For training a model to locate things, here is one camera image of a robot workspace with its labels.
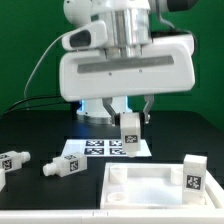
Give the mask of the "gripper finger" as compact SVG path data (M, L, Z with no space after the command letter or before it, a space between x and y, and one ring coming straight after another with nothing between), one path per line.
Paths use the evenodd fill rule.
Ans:
M103 98L102 103L105 110L111 116L111 123L113 126L118 126L120 124L120 114L116 113L112 107L112 98Z
M144 97L144 100L145 100L145 106L144 106L144 109L143 109L144 122L146 124L148 124L149 120L150 120L149 112L150 112L150 110L153 106L153 103L154 103L154 96L153 95L146 95Z

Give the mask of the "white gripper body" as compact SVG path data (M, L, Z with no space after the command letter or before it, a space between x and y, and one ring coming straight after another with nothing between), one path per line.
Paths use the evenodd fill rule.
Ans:
M194 38L158 37L137 58L108 60L102 50L65 54L60 93L67 101L150 95L192 89Z

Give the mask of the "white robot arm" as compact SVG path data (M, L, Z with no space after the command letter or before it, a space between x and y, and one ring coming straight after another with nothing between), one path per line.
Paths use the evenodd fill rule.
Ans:
M163 19L164 12L192 9L199 0L65 0L77 28L63 35L61 96L79 105L78 119L118 124L127 98L142 95L149 121L154 96L189 91L195 84L195 38Z

